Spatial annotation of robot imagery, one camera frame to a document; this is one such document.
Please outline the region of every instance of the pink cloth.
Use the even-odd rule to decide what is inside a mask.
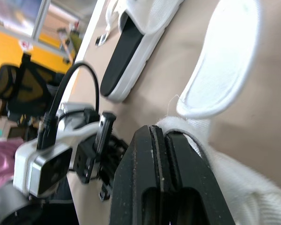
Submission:
[[[24,141],[21,138],[0,141],[0,187],[14,175],[14,155],[23,143]]]

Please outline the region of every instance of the black insole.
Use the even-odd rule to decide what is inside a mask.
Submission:
[[[128,17],[101,82],[100,92],[103,96],[109,96],[117,86],[143,37]]]

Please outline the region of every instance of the yellow wall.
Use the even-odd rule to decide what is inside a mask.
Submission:
[[[40,39],[50,43],[56,47],[59,46],[59,41],[54,40],[46,35],[41,35]],[[39,64],[44,65],[54,71],[65,73],[70,65],[63,63],[62,57],[44,51],[37,46],[33,46],[31,59]],[[0,65],[3,63],[20,65],[23,51],[19,45],[19,40],[0,32]]]

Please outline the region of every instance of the white cloth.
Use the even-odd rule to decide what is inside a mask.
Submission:
[[[183,0],[111,0],[106,11],[106,31],[118,18],[121,32],[129,16],[142,34],[154,34],[165,28]]]
[[[279,187],[251,168],[214,150],[208,145],[206,134],[187,121],[167,117],[157,125],[163,129],[164,135],[171,131],[184,133],[190,137],[188,141],[196,152],[199,148],[205,152],[237,225],[281,225]],[[208,124],[205,128],[203,132],[208,130]]]

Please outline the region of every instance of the white thread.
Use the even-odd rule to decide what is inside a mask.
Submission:
[[[167,110],[167,115],[166,115],[166,116],[169,115],[170,103],[171,103],[171,101],[172,101],[175,97],[178,97],[178,99],[180,99],[180,96],[179,96],[178,94],[176,94],[174,97],[172,97],[172,99],[171,99],[171,100],[169,101],[169,103],[168,103],[168,110]]]

